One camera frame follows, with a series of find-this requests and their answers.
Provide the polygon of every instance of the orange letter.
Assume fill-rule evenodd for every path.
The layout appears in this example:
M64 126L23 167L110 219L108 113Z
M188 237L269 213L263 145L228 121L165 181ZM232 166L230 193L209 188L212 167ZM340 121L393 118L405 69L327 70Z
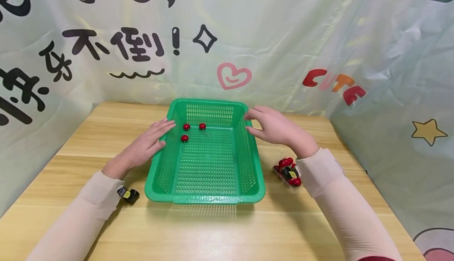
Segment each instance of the orange letter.
M338 83L332 90L332 92L334 93L340 90L341 87L343 87L344 85L348 85L349 87L351 87L355 83L354 79L344 74L340 74L339 76L337 76L336 81L338 81Z
M327 72L328 71L323 69L314 69L309 71L307 73L307 76L304 78L303 85L305 85L306 87L315 87L317 85L317 82L314 82L314 78L318 76L324 76Z
M354 86L344 92L344 100L348 106L352 105L352 103L358 99L358 97L356 97L357 95L363 97L366 95L366 91L359 86Z

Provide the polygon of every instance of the wrist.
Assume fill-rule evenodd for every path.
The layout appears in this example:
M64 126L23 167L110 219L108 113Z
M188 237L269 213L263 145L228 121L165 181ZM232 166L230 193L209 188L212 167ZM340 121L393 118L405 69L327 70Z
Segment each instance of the wrist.
M291 140L288 147L292 149L298 159L311 157L320 149L315 139L308 134L297 136Z
M107 177L123 180L130 170L131 167L127 163L115 157L106 163L101 172Z

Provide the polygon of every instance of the sleeve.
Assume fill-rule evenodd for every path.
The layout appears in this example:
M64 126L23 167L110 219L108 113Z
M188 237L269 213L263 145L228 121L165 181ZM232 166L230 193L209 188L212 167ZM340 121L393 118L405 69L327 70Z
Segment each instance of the sleeve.
M83 261L120 201L124 182L96 172L51 226L27 261Z
M302 185L315 199L339 240L346 260L358 261L370 256L402 260L374 210L328 149L320 148L313 156L297 160L296 169Z

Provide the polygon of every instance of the white cloth backdrop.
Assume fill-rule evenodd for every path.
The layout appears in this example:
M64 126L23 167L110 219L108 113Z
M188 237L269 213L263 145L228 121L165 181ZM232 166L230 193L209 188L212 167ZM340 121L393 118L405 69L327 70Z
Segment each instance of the white cloth backdrop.
M454 228L450 1L0 0L0 214L97 103L226 99L331 118L430 259Z

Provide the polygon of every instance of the wooden table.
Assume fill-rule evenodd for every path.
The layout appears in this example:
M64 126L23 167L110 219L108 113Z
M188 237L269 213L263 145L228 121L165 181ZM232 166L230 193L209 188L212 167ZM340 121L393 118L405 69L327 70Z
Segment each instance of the wooden table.
M84 121L27 190L0 219L0 260L24 260L93 173L125 148L167 106L102 103ZM404 260L424 260L362 167L322 117L289 115L329 148L380 217ZM257 139L266 195L253 205L171 205L143 192L148 168L129 173L126 185L141 192L134 206L120 201L87 260L344 260L316 202L301 188L292 194L271 172L293 156Z

